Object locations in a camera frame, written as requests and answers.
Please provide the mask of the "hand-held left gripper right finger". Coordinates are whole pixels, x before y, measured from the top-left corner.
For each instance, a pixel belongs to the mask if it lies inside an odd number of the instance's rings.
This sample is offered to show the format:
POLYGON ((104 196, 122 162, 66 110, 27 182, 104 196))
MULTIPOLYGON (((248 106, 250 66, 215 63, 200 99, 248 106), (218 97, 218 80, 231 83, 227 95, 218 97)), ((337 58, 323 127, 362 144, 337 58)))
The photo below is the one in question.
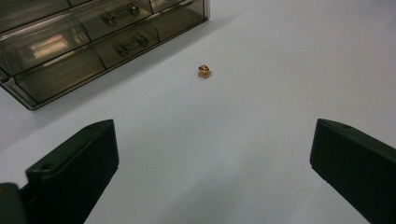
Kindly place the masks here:
POLYGON ((396 224, 396 148, 319 119, 310 164, 370 224, 396 224))

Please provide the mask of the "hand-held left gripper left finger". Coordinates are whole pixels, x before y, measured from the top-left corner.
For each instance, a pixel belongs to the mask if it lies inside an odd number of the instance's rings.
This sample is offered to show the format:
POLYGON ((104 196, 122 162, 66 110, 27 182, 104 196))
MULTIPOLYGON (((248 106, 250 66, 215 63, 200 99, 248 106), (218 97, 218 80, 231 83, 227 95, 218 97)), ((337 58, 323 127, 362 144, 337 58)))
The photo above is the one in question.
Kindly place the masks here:
POLYGON ((120 163, 115 124, 95 122, 26 170, 29 224, 83 224, 120 163))

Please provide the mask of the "smoky transparent drawer box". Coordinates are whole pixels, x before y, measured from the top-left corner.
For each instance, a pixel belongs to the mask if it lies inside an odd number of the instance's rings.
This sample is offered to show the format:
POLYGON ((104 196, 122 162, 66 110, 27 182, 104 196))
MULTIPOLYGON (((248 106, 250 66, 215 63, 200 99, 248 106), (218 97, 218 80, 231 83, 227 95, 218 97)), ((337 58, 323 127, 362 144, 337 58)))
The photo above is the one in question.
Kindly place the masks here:
POLYGON ((0 0, 0 87, 29 110, 206 22, 209 0, 0 0))

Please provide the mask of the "small gold earring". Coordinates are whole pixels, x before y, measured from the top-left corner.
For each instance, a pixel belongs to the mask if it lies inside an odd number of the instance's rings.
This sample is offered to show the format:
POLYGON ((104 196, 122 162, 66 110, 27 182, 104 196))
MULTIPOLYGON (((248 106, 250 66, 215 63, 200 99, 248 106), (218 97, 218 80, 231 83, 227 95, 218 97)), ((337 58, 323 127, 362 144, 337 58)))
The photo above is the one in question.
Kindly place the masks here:
POLYGON ((212 75, 212 71, 206 64, 202 64, 198 67, 198 76, 202 78, 208 78, 212 75))

